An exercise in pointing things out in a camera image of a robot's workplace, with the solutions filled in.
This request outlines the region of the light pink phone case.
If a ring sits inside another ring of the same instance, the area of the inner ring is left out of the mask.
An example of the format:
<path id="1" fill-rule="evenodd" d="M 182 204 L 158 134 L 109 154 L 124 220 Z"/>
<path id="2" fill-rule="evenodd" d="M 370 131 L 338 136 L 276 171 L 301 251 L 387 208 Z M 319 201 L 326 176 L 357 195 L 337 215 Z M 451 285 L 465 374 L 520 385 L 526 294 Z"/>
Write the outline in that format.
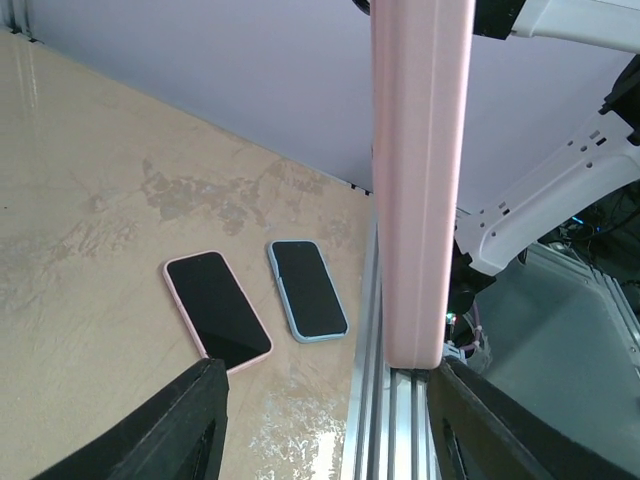
<path id="1" fill-rule="evenodd" d="M 442 358 L 475 4 L 374 1 L 373 186 L 384 355 Z"/>

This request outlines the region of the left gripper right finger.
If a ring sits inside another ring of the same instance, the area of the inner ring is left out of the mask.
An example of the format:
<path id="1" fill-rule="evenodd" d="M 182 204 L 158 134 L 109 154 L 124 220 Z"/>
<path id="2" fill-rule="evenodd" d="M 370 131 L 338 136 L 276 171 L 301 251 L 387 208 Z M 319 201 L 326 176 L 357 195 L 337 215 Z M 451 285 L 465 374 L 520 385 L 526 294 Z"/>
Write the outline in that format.
<path id="1" fill-rule="evenodd" d="M 486 479 L 633 479 L 569 439 L 459 360 L 429 374 L 427 403 L 443 479 L 466 479 L 467 453 Z"/>

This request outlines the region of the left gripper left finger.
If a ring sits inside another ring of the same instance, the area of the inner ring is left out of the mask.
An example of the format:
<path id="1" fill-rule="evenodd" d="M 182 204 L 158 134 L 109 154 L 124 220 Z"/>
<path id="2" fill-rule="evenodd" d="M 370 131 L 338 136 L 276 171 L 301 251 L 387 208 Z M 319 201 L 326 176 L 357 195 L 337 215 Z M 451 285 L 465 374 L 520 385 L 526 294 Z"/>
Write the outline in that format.
<path id="1" fill-rule="evenodd" d="M 201 359 L 38 479 L 217 479 L 227 430 L 222 360 Z"/>

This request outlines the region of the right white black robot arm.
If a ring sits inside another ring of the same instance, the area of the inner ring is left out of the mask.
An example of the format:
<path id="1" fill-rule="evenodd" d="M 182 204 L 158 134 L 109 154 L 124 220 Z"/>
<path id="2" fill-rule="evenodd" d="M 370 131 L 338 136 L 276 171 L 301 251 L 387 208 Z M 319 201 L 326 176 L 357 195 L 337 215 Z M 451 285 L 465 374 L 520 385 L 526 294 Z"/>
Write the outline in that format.
<path id="1" fill-rule="evenodd" d="M 639 53 L 636 1 L 479 1 L 474 32 L 548 37 Z M 639 178 L 639 60 L 621 72 L 601 108 L 540 166 L 456 222 L 448 310 L 475 296 L 530 244 L 593 202 Z"/>

